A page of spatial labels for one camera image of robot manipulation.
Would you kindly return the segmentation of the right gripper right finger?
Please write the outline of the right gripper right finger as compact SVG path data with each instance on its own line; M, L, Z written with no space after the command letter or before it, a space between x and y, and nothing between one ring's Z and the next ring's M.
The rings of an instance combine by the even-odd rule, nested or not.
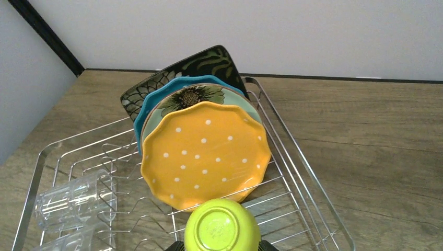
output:
M261 240L259 242L259 251L278 251L270 242L266 240Z

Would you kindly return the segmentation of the black floral square plate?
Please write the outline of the black floral square plate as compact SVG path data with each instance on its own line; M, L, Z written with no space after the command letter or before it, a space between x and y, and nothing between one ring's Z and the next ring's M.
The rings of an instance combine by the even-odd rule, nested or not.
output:
M227 49L215 45L176 62L132 86L120 97L121 105L132 120L140 112L145 97L180 76L213 75L249 97L239 71Z

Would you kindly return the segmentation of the light blue floral plate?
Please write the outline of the light blue floral plate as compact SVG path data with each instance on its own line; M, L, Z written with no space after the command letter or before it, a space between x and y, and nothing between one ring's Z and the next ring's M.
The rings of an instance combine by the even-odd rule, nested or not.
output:
M261 123L262 119L249 100L229 87L212 83L199 83L185 86L166 96L148 114L142 128L141 140L158 126L162 118L173 112L189 108L202 101L210 101L221 105L236 105L247 114Z

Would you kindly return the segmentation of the clear plastic glass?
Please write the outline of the clear plastic glass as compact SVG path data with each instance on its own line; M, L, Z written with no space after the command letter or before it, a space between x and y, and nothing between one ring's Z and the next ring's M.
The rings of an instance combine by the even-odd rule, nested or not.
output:
M35 247L41 251L116 250L114 234L105 223L85 226L71 234Z
M116 180L100 169L38 194L33 216L48 233L110 222L116 215L116 187Z

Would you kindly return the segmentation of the yellow-green small bowl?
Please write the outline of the yellow-green small bowl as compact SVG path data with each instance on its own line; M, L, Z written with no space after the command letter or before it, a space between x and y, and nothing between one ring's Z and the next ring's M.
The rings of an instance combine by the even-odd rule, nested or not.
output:
M261 233L241 204L212 199L194 210L185 226L185 250L258 250Z

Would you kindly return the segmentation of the orange plate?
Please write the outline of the orange plate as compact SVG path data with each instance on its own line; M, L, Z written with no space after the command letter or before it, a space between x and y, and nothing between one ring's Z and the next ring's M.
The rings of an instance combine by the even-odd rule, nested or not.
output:
M215 198L244 200L271 159L262 123L239 106L208 101L167 114L142 150L153 196L185 212Z

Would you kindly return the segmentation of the metal wire dish rack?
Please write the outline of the metal wire dish rack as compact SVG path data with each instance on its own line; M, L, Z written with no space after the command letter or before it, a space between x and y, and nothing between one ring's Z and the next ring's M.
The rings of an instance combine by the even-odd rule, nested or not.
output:
M356 245L263 86L244 77L272 151L264 181L243 205L262 237L278 250L355 250ZM143 181L130 118L101 125L46 146L38 155L12 250L32 250L65 232L40 230L32 217L36 194L106 169L114 190L109 235L113 250L168 250L184 239L188 213L156 200Z

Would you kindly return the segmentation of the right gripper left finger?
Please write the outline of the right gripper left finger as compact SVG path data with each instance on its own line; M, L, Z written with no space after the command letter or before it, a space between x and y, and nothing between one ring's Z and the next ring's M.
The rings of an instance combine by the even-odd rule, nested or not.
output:
M184 242L175 241L165 251L184 251Z

